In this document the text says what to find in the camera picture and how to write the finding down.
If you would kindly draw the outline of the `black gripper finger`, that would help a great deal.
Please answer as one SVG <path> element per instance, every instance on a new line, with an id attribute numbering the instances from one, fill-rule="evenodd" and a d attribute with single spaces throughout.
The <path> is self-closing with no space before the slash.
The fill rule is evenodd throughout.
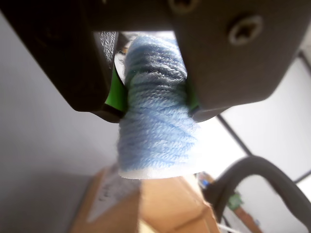
<path id="1" fill-rule="evenodd" d="M 198 122 L 268 98 L 311 20 L 308 0 L 172 0 L 170 9 Z"/>
<path id="2" fill-rule="evenodd" d="M 171 27 L 165 0 L 3 0 L 1 12 L 76 111 L 117 123 L 106 103 L 120 31 Z"/>

